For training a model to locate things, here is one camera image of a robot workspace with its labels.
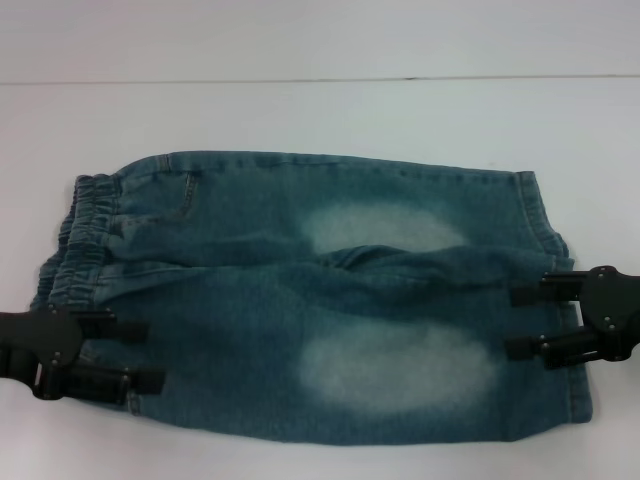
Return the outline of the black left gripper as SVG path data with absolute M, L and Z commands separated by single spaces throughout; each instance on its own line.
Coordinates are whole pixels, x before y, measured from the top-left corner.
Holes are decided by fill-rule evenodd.
M 163 370 L 71 366 L 83 339 L 144 343 L 148 335 L 148 323 L 120 322 L 111 310 L 0 313 L 0 379 L 26 385 L 41 400 L 125 401 L 130 393 L 159 395 L 166 380 Z

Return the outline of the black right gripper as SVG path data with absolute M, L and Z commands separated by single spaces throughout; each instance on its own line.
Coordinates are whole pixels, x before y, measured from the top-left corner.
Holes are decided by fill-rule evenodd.
M 536 285 L 510 290 L 512 306 L 578 300 L 585 328 L 506 339 L 507 358 L 539 357 L 548 370 L 628 360 L 640 346 L 640 276 L 601 266 L 587 272 L 545 273 Z

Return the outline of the blue denim shorts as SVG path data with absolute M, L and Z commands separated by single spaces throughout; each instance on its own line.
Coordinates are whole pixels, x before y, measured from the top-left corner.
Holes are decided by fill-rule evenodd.
M 507 338 L 577 323 L 509 293 L 573 266 L 531 172 L 355 157 L 177 152 L 76 180 L 33 309 L 150 326 L 86 361 L 158 365 L 128 412 L 338 446 L 514 441 L 590 421 L 581 367 Z

